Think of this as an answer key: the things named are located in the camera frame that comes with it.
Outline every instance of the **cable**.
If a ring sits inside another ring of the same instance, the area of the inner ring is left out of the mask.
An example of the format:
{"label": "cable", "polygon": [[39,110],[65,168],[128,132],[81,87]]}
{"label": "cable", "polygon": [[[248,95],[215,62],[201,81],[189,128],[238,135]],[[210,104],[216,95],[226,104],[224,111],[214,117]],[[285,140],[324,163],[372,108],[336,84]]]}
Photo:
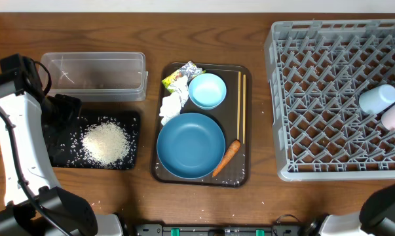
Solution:
{"label": "cable", "polygon": [[277,220],[276,220],[276,223],[280,224],[281,223],[280,221],[286,217],[292,217],[292,218],[296,219],[298,223],[301,223],[301,221],[293,214],[284,214],[284,215],[279,216],[279,218],[277,218]]}
{"label": "cable", "polygon": [[45,67],[45,65],[43,65],[41,62],[35,61],[33,60],[34,64],[37,64],[39,66],[42,67],[42,69],[47,73],[47,85],[46,88],[43,91],[43,94],[46,96],[48,94],[48,92],[50,91],[50,89],[52,88],[52,76],[50,75],[50,72],[48,71],[48,69]]}
{"label": "cable", "polygon": [[16,143],[15,143],[15,137],[14,137],[14,132],[12,129],[14,126],[11,124],[11,122],[5,117],[4,114],[0,112],[0,118],[5,122],[5,127],[7,128],[8,134],[9,134],[9,140],[11,144],[11,150],[12,150],[12,158],[14,159],[14,166],[15,166],[15,172],[16,176],[18,179],[18,183],[20,184],[22,191],[26,194],[28,201],[31,203],[31,205],[34,207],[34,209],[39,212],[50,224],[52,224],[54,227],[59,229],[64,235],[66,236],[72,236],[68,231],[66,231],[64,228],[62,228],[56,221],[54,221],[44,210],[41,208],[41,206],[34,200],[34,198],[31,196],[31,194],[28,191],[26,181],[24,180],[24,176],[22,174],[21,170],[21,164],[20,160],[18,159],[18,152],[16,150]]}

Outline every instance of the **blue bowl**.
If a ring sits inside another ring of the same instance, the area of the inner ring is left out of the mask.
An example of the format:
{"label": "blue bowl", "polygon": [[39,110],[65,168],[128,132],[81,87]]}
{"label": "blue bowl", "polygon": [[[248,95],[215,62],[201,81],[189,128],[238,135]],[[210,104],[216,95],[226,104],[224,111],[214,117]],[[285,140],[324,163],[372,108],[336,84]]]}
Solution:
{"label": "blue bowl", "polygon": [[161,164],[185,179],[210,174],[225,154],[225,137],[211,118],[198,113],[178,115],[165,124],[157,140]]}
{"label": "blue bowl", "polygon": [[189,86],[190,100],[201,109],[213,109],[226,97],[226,85],[214,74],[204,73],[195,77]]}

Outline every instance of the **rice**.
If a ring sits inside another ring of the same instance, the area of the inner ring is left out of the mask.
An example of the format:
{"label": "rice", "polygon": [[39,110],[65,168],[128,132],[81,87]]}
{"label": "rice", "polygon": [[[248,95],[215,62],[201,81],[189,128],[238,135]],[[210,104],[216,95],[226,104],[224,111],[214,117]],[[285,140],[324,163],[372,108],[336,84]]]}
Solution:
{"label": "rice", "polygon": [[122,160],[130,150],[125,131],[110,121],[88,127],[81,142],[85,158],[102,165]]}

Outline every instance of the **clear plastic container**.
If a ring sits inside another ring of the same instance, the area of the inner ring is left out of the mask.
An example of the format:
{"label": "clear plastic container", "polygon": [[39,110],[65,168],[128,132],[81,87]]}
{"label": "clear plastic container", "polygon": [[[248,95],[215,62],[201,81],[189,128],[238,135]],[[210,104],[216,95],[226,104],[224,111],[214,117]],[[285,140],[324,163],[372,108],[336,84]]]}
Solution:
{"label": "clear plastic container", "polygon": [[[147,72],[141,52],[51,52],[41,58],[49,70],[49,95],[64,94],[83,102],[142,101],[146,97]],[[39,75],[43,88],[47,73]]]}

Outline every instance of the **white cup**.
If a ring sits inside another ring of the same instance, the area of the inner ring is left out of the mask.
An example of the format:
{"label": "white cup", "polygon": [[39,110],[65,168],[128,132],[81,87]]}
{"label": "white cup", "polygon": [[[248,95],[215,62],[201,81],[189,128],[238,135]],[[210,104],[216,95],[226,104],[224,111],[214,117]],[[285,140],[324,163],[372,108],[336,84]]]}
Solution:
{"label": "white cup", "polygon": [[395,88],[391,85],[381,85],[359,97],[359,105],[367,114],[378,114],[395,102]]}

